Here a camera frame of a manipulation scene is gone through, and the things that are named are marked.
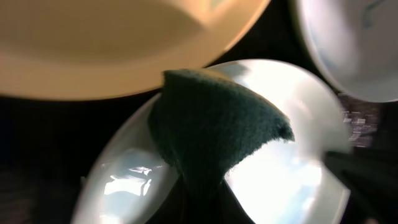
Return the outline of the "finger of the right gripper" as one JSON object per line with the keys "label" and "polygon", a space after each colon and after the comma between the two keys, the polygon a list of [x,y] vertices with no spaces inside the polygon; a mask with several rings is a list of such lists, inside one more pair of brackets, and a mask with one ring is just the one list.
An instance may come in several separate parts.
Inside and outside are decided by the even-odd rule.
{"label": "finger of the right gripper", "polygon": [[379,223],[397,223],[397,154],[328,151],[324,165]]}

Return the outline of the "light blue plate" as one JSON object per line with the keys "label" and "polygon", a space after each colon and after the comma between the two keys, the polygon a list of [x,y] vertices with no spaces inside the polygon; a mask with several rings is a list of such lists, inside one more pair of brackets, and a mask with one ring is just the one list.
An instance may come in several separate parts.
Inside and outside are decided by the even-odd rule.
{"label": "light blue plate", "polygon": [[[349,129],[333,92],[287,62],[237,60],[212,70],[268,99],[289,119],[293,141],[272,141],[228,171],[212,223],[339,223],[349,190],[322,163],[329,150],[351,152]],[[159,156],[145,102],[95,162],[73,224],[191,223],[184,186]]]}

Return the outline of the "green yellow sponge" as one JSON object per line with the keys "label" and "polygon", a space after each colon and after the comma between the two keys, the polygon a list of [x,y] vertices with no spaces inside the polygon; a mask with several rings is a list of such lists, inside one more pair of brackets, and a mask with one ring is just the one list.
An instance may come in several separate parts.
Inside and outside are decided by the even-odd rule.
{"label": "green yellow sponge", "polygon": [[148,118],[163,160],[206,200],[224,175],[271,141],[294,141],[289,119],[264,97],[200,70],[167,70]]}

